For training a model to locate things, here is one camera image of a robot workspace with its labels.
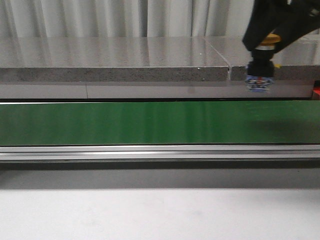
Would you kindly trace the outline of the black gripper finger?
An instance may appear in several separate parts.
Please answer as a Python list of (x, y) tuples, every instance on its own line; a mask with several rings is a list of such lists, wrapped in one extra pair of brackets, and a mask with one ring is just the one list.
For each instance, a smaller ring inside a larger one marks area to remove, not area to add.
[(320, 28), (320, 8), (307, 7), (294, 9), (293, 14), (274, 31), (281, 40), (275, 45), (275, 53), (288, 47), (301, 37)]
[(251, 17), (242, 38), (245, 48), (251, 52), (270, 34), (283, 20), (282, 0), (255, 0)]

